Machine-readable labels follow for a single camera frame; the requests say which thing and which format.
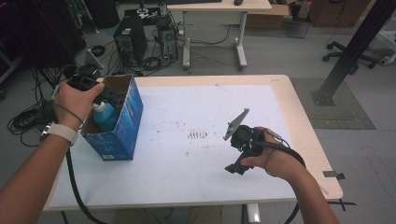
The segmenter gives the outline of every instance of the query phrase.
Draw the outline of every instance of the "hand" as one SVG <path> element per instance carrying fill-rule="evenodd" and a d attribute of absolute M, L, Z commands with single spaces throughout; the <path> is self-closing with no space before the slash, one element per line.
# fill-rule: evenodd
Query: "hand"
<path fill-rule="evenodd" d="M 73 130 L 78 130 L 81 120 L 88 117 L 92 109 L 93 99 L 103 90 L 103 83 L 97 84 L 88 91 L 79 91 L 63 81 L 59 84 L 59 92 L 55 98 L 55 113 L 59 124 L 65 125 Z"/>
<path fill-rule="evenodd" d="M 255 129 L 264 131 L 263 127 L 256 127 Z M 264 139 L 266 142 L 280 144 L 276 139 L 264 131 Z M 296 159 L 288 153 L 266 147 L 262 154 L 258 157 L 247 157 L 241 160 L 241 165 L 258 166 L 266 170 L 268 173 L 278 176 L 289 181 L 295 172 L 304 168 Z"/>

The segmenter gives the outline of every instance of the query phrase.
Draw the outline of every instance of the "white table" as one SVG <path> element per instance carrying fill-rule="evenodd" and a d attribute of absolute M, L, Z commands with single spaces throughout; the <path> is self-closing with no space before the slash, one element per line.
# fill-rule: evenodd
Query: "white table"
<path fill-rule="evenodd" d="M 235 39 L 240 68 L 248 66 L 242 45 L 248 11 L 271 9 L 268 0 L 245 0 L 235 6 L 233 0 L 218 3 L 170 5 L 170 11 L 183 12 L 183 29 L 186 34 L 188 22 L 192 24 L 239 24 L 239 36 Z M 183 66 L 190 68 L 190 39 L 184 35 Z"/>
<path fill-rule="evenodd" d="M 267 126 L 280 133 L 302 155 L 325 198 L 342 197 L 336 178 L 325 177 L 322 173 L 332 167 L 288 77 L 138 77 L 136 83 L 146 104 L 134 160 L 102 161 L 82 137 L 72 148 L 78 189 L 88 207 L 114 209 L 295 201 L 285 181 L 272 178 L 262 169 L 255 168 L 244 175 L 231 175 L 224 170 L 239 156 L 229 141 L 222 140 L 226 122 L 245 107 L 249 107 L 250 112 L 243 124 Z M 158 93 L 149 88 L 160 88 L 162 95 L 171 97 L 156 97 Z M 219 95 L 226 91 L 238 101 L 230 103 L 226 97 L 217 97 L 214 91 Z M 271 93 L 262 96 L 261 92 L 265 91 Z M 255 103 L 240 100 L 248 97 L 255 97 Z M 203 102 L 218 106 L 205 108 Z M 168 113 L 170 106 L 176 111 L 173 117 Z M 186 116 L 177 112 L 185 109 L 196 113 Z M 45 210 L 76 208 L 64 162 Z"/>

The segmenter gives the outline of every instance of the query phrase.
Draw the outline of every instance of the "cardboard box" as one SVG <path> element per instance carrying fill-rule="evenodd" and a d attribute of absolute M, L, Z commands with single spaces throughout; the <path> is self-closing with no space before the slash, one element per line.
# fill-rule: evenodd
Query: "cardboard box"
<path fill-rule="evenodd" d="M 315 27 L 353 27 L 370 1 L 314 0 L 311 3 L 308 15 Z"/>
<path fill-rule="evenodd" d="M 131 75 L 105 77 L 103 83 L 112 88 L 120 100 L 119 106 L 116 106 L 119 120 L 114 131 L 101 133 L 92 119 L 92 111 L 81 135 L 104 161 L 130 161 L 134 157 L 143 112 L 139 91 Z"/>
<path fill-rule="evenodd" d="M 269 10 L 249 12 L 245 27 L 272 30 L 282 29 L 285 16 L 289 16 L 289 7 L 284 5 L 271 6 L 272 8 Z"/>

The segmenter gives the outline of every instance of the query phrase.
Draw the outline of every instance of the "gray floor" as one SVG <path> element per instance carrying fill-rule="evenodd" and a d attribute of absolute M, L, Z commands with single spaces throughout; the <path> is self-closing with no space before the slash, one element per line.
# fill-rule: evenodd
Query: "gray floor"
<path fill-rule="evenodd" d="M 122 15 L 125 8 L 121 6 Z M 248 67 L 239 70 L 237 57 L 233 50 L 234 38 L 238 27 L 231 26 L 229 37 L 217 46 L 193 45 L 191 69 L 184 70 L 181 62 L 152 74 L 152 76 L 200 76 L 200 75 L 272 75 L 282 74 L 289 77 L 326 77 L 329 75 L 336 60 L 325 63 L 321 57 L 327 53 L 326 43 L 332 37 L 334 29 L 310 27 L 305 38 L 287 37 L 287 29 L 278 31 L 246 30 L 244 37 L 245 53 Z M 152 28 L 146 28 L 148 38 Z M 191 38 L 208 42 L 221 40 L 227 33 L 226 26 L 196 25 L 189 26 Z M 332 40 L 347 44 L 355 28 L 338 29 Z M 112 32 L 102 30 L 99 34 L 86 32 L 87 47 L 112 40 Z M 375 42 L 370 52 L 377 58 L 384 54 L 386 46 Z M 76 56 L 83 63 L 84 50 Z M 387 66 L 378 65 L 369 69 L 366 63 L 354 76 L 345 79 L 361 106 L 376 127 L 373 131 L 348 130 L 315 130 L 332 168 L 344 173 L 345 180 L 340 184 L 344 191 L 345 202 L 356 203 L 347 206 L 344 212 L 339 205 L 332 205 L 333 210 L 342 223 L 396 223 L 396 63 Z M 18 169 L 23 161 L 34 150 L 24 147 L 20 138 L 7 130 L 8 121 L 22 112 L 28 105 L 35 102 L 34 80 L 31 72 L 21 67 L 11 75 L 0 90 L 5 91 L 7 98 L 0 102 L 0 134 L 2 156 L 0 157 L 0 186 Z M 26 134 L 25 140 L 36 143 L 38 131 Z M 283 223 L 289 216 L 294 203 L 260 204 L 262 223 Z M 186 208 L 176 208 L 170 217 L 173 223 L 184 223 Z M 92 213 L 109 222 L 114 216 L 113 210 L 96 210 Z M 241 207 L 227 205 L 223 207 L 223 223 L 240 223 Z M 69 223 L 90 223 L 80 211 L 67 211 Z M 38 223 L 63 223 L 61 214 L 43 213 Z M 299 216 L 294 223 L 303 223 Z"/>

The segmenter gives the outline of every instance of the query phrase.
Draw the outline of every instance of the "table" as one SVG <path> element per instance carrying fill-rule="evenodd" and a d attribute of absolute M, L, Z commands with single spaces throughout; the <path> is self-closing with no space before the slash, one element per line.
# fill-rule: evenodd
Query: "table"
<path fill-rule="evenodd" d="M 192 24 L 239 24 L 239 36 L 235 39 L 240 68 L 248 66 L 242 45 L 248 11 L 271 9 L 268 0 L 246 0 L 235 6 L 233 0 L 218 3 L 184 4 L 167 6 L 170 11 L 183 12 L 183 30 L 186 34 L 188 22 Z M 190 39 L 184 35 L 183 66 L 190 68 Z"/>
<path fill-rule="evenodd" d="M 243 123 L 253 126 L 255 124 L 270 125 L 271 122 L 275 122 L 277 127 L 274 123 L 268 127 L 289 140 L 291 146 L 303 156 L 307 169 L 318 181 L 325 198 L 334 200 L 342 197 L 343 192 L 336 178 L 325 177 L 322 173 L 323 171 L 330 171 L 332 167 L 288 77 L 282 75 L 137 77 L 136 83 L 140 88 L 139 91 L 141 91 L 145 109 L 134 160 L 102 161 L 101 157 L 82 137 L 72 147 L 72 158 L 79 192 L 83 202 L 88 207 L 114 209 L 295 201 L 294 193 L 285 181 L 272 178 L 262 169 L 249 170 L 244 175 L 231 175 L 224 170 L 226 165 L 235 162 L 239 156 L 239 152 L 232 148 L 229 142 L 222 140 L 222 136 L 227 129 L 225 120 L 231 121 L 233 117 L 239 115 L 243 111 L 243 106 L 246 106 L 244 102 L 219 106 L 223 107 L 219 109 L 224 110 L 222 114 L 224 125 L 220 125 L 218 134 L 215 133 L 218 127 L 206 127 L 207 129 L 204 129 L 205 126 L 202 126 L 195 130 L 183 128 L 184 126 L 187 127 L 189 122 L 199 118 L 212 120 L 217 111 L 213 108 L 208 108 L 207 111 L 202 110 L 203 113 L 212 114 L 211 117 L 195 113 L 191 114 L 191 118 L 186 119 L 184 124 L 172 119 L 169 119 L 169 122 L 163 120 L 165 124 L 160 125 L 160 128 L 155 120 L 161 120 L 161 118 L 152 117 L 153 111 L 149 107 L 150 105 L 167 105 L 169 103 L 157 102 L 153 95 L 144 93 L 149 92 L 148 89 L 150 88 L 161 88 L 161 92 L 167 94 L 167 91 L 183 88 L 196 91 L 199 90 L 197 88 L 209 90 L 214 87 L 216 91 L 221 92 L 248 87 L 252 90 L 248 92 L 248 95 L 259 97 L 255 99 L 255 102 L 257 102 L 255 105 L 261 105 L 262 103 L 265 107 L 271 107 L 265 104 L 270 99 L 261 97 L 260 93 L 255 90 L 260 88 L 271 90 L 275 99 L 275 102 L 271 102 L 271 104 L 277 106 L 281 115 L 278 118 L 273 118 L 265 111 L 256 110 L 254 112 L 255 105 L 251 105 L 251 112 Z M 177 98 L 181 99 L 182 97 L 188 97 L 189 94 L 174 92 L 174 97 L 181 95 L 180 98 Z M 213 101 L 212 99 L 216 99 L 216 96 L 207 96 L 205 101 Z M 199 101 L 199 99 L 191 99 L 191 101 L 191 106 L 193 106 L 196 105 L 194 102 Z M 227 99 L 218 99 L 217 103 L 228 104 L 228 101 Z M 180 103 L 180 108 L 173 109 L 178 111 L 183 106 L 188 105 Z M 255 116 L 255 113 L 256 115 L 262 113 L 261 121 L 249 120 L 248 117 L 250 116 L 251 119 Z M 147 136 L 144 134 L 150 130 L 157 135 Z M 162 134 L 174 133 L 174 130 L 184 132 L 183 136 L 185 138 L 169 138 L 172 135 Z M 216 144 L 215 147 L 205 144 L 207 139 L 205 135 L 207 138 L 211 136 L 213 139 L 219 139 L 219 141 L 213 143 Z M 157 144 L 155 142 L 157 139 L 162 141 L 161 147 L 154 147 Z M 205 160 L 196 160 L 203 157 L 205 157 Z M 45 210 L 76 208 L 78 208 L 78 205 L 71 191 L 64 162 Z"/>

